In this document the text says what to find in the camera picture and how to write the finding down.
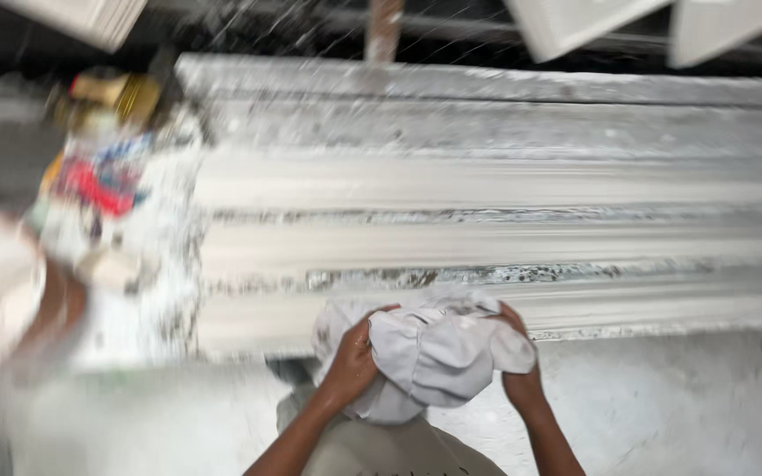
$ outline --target stained concrete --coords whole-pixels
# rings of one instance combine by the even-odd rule
[[[762,473],[762,332],[538,347],[590,476]],[[261,362],[0,377],[0,462],[26,476],[237,475],[275,438],[275,405],[289,392]],[[535,474],[498,381],[429,420],[508,474]]]

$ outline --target person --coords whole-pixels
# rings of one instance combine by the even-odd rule
[[[432,427],[421,416],[402,425],[372,425],[340,414],[378,373],[369,341],[369,317],[376,311],[343,335],[322,384],[279,438],[249,467],[246,476],[504,474],[490,459]],[[507,322],[527,337],[523,320],[505,303],[501,304],[501,314],[491,318]],[[539,365],[531,373],[503,373],[501,381],[527,428],[539,474],[584,475],[546,401]]]

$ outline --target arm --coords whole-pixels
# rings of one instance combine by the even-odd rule
[[[331,418],[361,395],[377,375],[369,343],[369,316],[398,307],[376,309],[346,331],[323,383],[293,423],[246,471],[246,476],[302,473]]]
[[[523,320],[510,306],[501,304],[500,319],[527,337]],[[504,393],[523,418],[531,449],[541,476],[583,476],[584,470],[572,453],[555,414],[545,399],[539,363],[531,373],[502,373]]]

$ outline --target white cloth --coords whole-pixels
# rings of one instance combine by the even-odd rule
[[[331,368],[344,332],[367,312],[388,302],[332,300],[317,317],[313,349],[322,367],[319,385]],[[400,424],[429,405],[469,402],[493,379],[493,370],[528,373],[534,345],[510,325],[484,319],[499,313],[499,302],[480,291],[424,293],[401,309],[370,317],[369,340],[382,375],[345,412],[376,424]]]

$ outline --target wet hand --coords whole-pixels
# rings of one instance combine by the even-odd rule
[[[528,337],[523,319],[516,311],[504,302],[501,304],[501,313],[490,316],[492,319],[500,319],[510,325],[513,330]],[[501,383],[504,393],[520,413],[536,411],[539,405],[545,404],[542,379],[540,378],[539,361],[529,373],[503,372]]]
[[[372,310],[345,332],[331,369],[317,391],[318,398],[325,406],[339,412],[373,382],[378,369],[373,361],[372,343],[369,341],[369,317],[378,311],[392,311],[400,307],[395,304]]]

